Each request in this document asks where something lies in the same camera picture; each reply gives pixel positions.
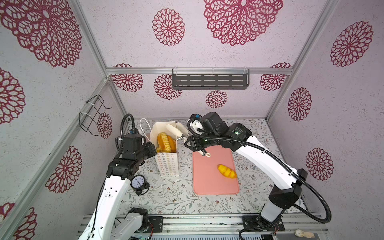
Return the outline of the braided yellow bread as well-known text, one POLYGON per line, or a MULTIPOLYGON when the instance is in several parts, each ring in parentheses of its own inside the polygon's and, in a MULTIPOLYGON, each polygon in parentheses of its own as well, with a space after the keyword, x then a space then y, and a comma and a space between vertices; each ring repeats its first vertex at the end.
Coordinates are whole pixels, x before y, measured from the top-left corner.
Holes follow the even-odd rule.
POLYGON ((171 136, 166 133, 160 133, 157 136, 158 147, 157 153, 176 153, 177 144, 176 141, 171 138, 171 136))

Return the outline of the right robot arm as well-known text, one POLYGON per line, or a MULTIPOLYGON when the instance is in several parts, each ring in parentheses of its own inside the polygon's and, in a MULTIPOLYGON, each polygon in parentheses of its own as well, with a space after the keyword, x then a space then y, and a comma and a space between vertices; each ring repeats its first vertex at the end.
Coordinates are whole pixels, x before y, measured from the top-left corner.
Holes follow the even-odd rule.
POLYGON ((296 170, 266 149, 252 132, 240 123, 227 126, 224 121, 209 123, 190 119, 187 126, 167 125, 167 130, 185 141, 185 147, 207 157, 207 148, 221 146, 245 157, 262 170, 274 186, 257 218, 253 231, 262 231, 279 221, 285 210, 293 207, 302 193, 307 172, 296 170))

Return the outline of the yellow orange swirl bun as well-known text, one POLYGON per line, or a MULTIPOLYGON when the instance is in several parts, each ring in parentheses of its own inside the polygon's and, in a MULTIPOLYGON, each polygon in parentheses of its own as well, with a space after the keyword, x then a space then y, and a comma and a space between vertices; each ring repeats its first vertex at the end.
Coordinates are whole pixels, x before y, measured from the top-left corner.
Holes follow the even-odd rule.
POLYGON ((221 175, 223 175, 226 178, 229 178, 229 179, 237 178, 237 173, 231 168, 228 168, 224 165, 218 165, 218 171, 221 173, 221 175))

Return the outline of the white printed paper bag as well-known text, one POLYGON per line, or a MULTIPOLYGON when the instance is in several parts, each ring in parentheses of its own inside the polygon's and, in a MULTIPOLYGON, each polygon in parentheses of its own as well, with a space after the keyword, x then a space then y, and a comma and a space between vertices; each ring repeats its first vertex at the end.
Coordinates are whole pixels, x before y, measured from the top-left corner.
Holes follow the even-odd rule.
POLYGON ((176 178, 179 174, 178 144, 180 138, 174 133, 177 123, 156 122, 150 124, 145 118, 139 120, 141 133, 155 145, 155 160, 162 178, 176 178))

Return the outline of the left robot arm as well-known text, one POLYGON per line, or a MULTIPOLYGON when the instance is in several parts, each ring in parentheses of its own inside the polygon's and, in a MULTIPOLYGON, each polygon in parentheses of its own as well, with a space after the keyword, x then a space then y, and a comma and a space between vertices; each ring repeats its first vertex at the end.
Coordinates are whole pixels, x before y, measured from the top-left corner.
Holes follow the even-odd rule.
POLYGON ((151 142, 144 143, 137 151, 128 148, 119 150, 107 170, 107 176, 100 189, 94 213, 80 235, 80 240, 128 240, 137 231, 149 227, 148 211, 133 208, 126 218, 113 230, 122 197, 131 186, 135 173, 147 159, 156 155, 151 142))

